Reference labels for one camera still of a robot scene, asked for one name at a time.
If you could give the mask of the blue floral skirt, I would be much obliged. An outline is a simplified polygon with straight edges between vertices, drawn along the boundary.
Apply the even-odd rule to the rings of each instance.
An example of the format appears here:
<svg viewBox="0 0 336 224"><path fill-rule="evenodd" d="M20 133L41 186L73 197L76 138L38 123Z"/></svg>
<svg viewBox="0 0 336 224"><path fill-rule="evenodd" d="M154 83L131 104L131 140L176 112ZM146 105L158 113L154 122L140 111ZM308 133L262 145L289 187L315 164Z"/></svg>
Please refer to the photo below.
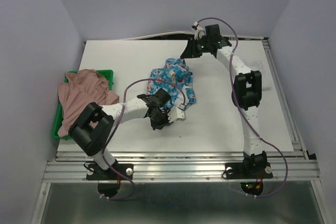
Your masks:
<svg viewBox="0 0 336 224"><path fill-rule="evenodd" d="M171 97L165 104L165 109L176 106L187 110L196 103L193 73L183 59L170 58L165 61L164 67L152 69L146 93L155 94L160 88Z"/></svg>

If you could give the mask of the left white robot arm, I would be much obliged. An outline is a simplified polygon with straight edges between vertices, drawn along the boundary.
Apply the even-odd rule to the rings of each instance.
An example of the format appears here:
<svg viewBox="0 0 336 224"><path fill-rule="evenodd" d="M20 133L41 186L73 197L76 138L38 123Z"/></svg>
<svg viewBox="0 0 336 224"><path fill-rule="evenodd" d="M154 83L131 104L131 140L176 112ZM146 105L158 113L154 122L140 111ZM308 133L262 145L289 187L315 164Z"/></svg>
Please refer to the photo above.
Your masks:
<svg viewBox="0 0 336 224"><path fill-rule="evenodd" d="M117 172L116 159L105 148L111 132L118 124L149 118L152 129L160 130L169 125L169 109L163 107L171 96L159 89L155 94L141 94L126 103L99 106L89 103L70 127L68 135L99 166L99 173L106 179Z"/></svg>

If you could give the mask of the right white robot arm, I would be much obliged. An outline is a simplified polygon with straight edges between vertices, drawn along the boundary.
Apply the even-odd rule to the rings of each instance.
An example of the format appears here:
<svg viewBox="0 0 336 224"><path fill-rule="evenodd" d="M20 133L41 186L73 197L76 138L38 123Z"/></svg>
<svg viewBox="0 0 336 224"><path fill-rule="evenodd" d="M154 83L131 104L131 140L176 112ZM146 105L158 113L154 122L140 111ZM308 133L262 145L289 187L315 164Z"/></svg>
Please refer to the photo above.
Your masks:
<svg viewBox="0 0 336 224"><path fill-rule="evenodd" d="M253 177L267 164L265 148L258 134L258 107L262 99L262 74L249 68L235 53L232 45L220 32L218 24L202 28L195 22L194 37L189 39L181 59L194 59L204 53L213 55L229 71L232 100L240 113L244 134L244 159L241 170Z"/></svg>

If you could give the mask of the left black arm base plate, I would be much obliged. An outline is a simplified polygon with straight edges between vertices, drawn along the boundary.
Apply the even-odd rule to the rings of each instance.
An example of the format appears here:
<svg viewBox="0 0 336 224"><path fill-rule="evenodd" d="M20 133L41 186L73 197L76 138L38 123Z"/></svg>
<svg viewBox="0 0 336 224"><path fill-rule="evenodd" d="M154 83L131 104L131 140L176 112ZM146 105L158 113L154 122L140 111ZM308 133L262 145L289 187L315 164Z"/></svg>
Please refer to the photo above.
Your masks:
<svg viewBox="0 0 336 224"><path fill-rule="evenodd" d="M116 172L111 170L109 167L107 170L103 170L98 164L95 162L85 162L84 168L87 170L86 180L90 181L98 181L98 180L125 180L125 178L118 175ZM128 179L133 179L133 164L120 164L115 162L112 167L127 177Z"/></svg>

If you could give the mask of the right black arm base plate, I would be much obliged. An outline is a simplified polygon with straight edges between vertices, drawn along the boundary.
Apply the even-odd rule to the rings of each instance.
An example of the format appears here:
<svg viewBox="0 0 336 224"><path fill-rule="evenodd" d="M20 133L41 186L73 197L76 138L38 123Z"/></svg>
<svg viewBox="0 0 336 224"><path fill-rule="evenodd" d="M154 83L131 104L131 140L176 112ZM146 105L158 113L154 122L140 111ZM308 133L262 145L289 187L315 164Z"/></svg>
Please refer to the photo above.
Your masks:
<svg viewBox="0 0 336 224"><path fill-rule="evenodd" d="M222 173L224 179L257 179L257 178L273 178L273 173L271 170L270 163L261 166L252 166L244 165L243 162L233 162L226 163L225 169Z"/></svg>

